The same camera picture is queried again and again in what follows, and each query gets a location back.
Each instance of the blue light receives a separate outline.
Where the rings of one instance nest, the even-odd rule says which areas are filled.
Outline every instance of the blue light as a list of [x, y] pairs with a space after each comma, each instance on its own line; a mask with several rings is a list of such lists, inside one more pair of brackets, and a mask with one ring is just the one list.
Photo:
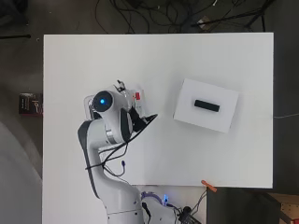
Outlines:
[[165, 195], [164, 195], [164, 200], [163, 200], [163, 205], [164, 205], [164, 206], [167, 206], [167, 204], [168, 204], [168, 195], [165, 194]]

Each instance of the white box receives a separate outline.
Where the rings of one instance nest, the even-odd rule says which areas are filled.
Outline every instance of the white box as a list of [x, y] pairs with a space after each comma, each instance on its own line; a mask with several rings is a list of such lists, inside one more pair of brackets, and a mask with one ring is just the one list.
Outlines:
[[[237, 91], [226, 90], [185, 78], [180, 90], [174, 119], [228, 133], [235, 113]], [[196, 107], [196, 100], [219, 105], [218, 112]]]

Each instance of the gray floor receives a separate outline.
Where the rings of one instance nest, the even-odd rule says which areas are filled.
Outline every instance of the gray floor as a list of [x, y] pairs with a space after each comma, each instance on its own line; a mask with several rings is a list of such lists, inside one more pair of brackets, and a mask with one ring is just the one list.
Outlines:
[[[162, 4], [164, 0], [146, 1], [148, 5]], [[194, 9], [209, 5], [212, 0], [200, 0]], [[230, 12], [234, 15], [239, 12], [250, 11], [261, 6], [264, 0], [247, 0], [241, 7]], [[95, 0], [29, 0], [26, 16], [28, 26], [9, 25], [0, 27], [0, 35], [30, 34], [31, 39], [0, 40], [0, 99], [3, 108], [9, 111], [11, 117], [17, 120], [28, 137], [32, 138], [40, 155], [42, 155], [42, 119], [22, 118], [18, 115], [18, 95], [20, 92], [43, 91], [43, 35], [46, 34], [103, 34], [94, 18]], [[232, 7], [231, 0], [219, 0], [212, 7], [193, 21], [203, 16], [218, 19]], [[275, 32], [275, 115], [299, 113], [298, 88], [298, 37], [296, 28], [299, 1], [277, 0], [266, 12], [266, 29]], [[111, 6], [109, 1], [101, 0], [97, 9], [98, 19], [110, 34], [125, 34], [128, 26], [121, 15]], [[146, 33], [146, 23], [138, 15], [132, 14], [132, 26], [137, 34]], [[153, 15], [159, 22], [167, 19], [159, 14]], [[246, 22], [249, 19], [237, 20]], [[258, 20], [253, 26], [254, 32], [261, 32], [262, 25]], [[150, 24], [153, 34], [167, 33], [168, 27]], [[199, 33], [199, 29], [186, 25], [183, 33]], [[219, 32], [247, 32], [241, 27], [222, 23], [213, 33]], [[10, 128], [14, 122], [7, 121]], [[275, 121], [275, 167], [274, 187], [278, 192], [299, 193], [299, 150], [297, 133], [299, 118], [282, 119]]]

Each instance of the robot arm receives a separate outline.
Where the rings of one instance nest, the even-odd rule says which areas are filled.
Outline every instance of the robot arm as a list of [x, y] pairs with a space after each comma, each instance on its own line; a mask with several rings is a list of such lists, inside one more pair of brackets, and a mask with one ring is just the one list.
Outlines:
[[119, 89], [100, 91], [93, 97], [93, 110], [101, 119], [83, 122], [78, 129], [78, 138], [93, 192], [107, 210], [108, 224], [143, 224], [139, 191], [129, 184], [107, 177], [104, 166], [97, 166], [101, 163], [98, 154], [100, 148], [126, 143], [133, 132], [129, 114], [132, 98], [127, 96], [123, 83], [119, 83]]
[[[105, 140], [105, 124], [102, 119], [85, 121], [78, 130], [88, 167], [101, 163], [98, 149]], [[93, 192], [102, 200], [108, 224], [143, 224], [140, 195], [137, 189], [124, 182], [108, 178], [102, 166], [88, 169]]]

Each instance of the white table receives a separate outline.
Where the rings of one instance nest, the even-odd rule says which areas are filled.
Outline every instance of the white table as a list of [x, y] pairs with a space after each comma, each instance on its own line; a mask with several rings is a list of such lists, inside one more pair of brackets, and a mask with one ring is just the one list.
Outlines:
[[[229, 133], [172, 119], [185, 77], [240, 92]], [[47, 35], [44, 224], [106, 220], [84, 170], [77, 129], [84, 97], [116, 79], [143, 89], [149, 113], [159, 114], [129, 145], [124, 178], [131, 184], [200, 186], [205, 179], [215, 186], [272, 187], [272, 34]], [[109, 166], [117, 172], [120, 162]], [[202, 191], [181, 206], [193, 205]]]

